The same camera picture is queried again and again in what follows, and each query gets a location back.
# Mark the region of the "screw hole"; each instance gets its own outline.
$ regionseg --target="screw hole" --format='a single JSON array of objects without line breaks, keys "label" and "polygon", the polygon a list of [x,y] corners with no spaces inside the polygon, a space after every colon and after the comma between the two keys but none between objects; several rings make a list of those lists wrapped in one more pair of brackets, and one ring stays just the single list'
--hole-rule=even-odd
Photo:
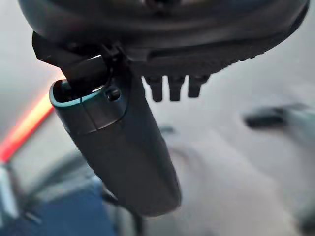
[{"label": "screw hole", "polygon": [[122,93],[118,88],[110,88],[106,92],[106,96],[110,102],[117,101],[121,97]]}]

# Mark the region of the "blue fabric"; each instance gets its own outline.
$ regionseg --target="blue fabric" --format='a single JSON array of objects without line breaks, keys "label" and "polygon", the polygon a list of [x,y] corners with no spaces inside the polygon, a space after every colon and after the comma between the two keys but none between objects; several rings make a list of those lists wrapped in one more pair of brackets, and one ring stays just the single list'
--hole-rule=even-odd
[{"label": "blue fabric", "polygon": [[114,236],[98,188],[82,189],[37,206],[40,223],[25,217],[0,231],[1,236]]}]

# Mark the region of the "gray surface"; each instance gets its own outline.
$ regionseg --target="gray surface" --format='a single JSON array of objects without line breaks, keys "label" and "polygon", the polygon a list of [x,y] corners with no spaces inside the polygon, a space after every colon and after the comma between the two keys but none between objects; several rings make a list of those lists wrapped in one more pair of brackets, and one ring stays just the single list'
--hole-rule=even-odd
[{"label": "gray surface", "polygon": [[[36,61],[31,29],[16,1],[2,0],[0,14],[0,104],[6,110],[0,116],[0,137],[4,137],[58,70]],[[295,234],[291,216],[300,217],[315,202],[315,160],[287,133],[251,131],[241,116],[261,105],[315,106],[314,22],[312,6],[290,39],[213,75],[199,99],[187,99],[187,84],[180,103],[155,104],[149,99],[159,124],[175,126],[181,143],[198,151],[196,163],[205,166],[196,174],[176,164],[185,204],[179,212],[152,221],[153,236],[164,226],[168,232],[172,228],[202,236]],[[27,190],[74,149],[61,123],[52,117],[15,157],[22,188]]]}]

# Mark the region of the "black plastic housing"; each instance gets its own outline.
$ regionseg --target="black plastic housing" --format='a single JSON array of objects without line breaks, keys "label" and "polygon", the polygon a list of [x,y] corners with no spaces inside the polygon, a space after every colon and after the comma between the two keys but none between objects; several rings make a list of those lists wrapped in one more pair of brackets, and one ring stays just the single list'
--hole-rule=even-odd
[{"label": "black plastic housing", "polygon": [[[122,74],[96,95],[73,101],[60,96],[57,82],[51,102],[91,168],[122,205],[139,215],[165,214],[181,203],[176,173],[142,82]],[[120,96],[111,97],[113,89]]]}]

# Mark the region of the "red light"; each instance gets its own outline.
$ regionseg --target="red light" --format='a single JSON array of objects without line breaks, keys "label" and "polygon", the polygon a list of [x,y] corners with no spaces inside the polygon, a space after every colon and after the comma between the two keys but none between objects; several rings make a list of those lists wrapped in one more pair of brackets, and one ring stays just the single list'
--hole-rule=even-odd
[{"label": "red light", "polygon": [[0,162],[7,163],[52,111],[53,106],[46,94],[0,144]]}]

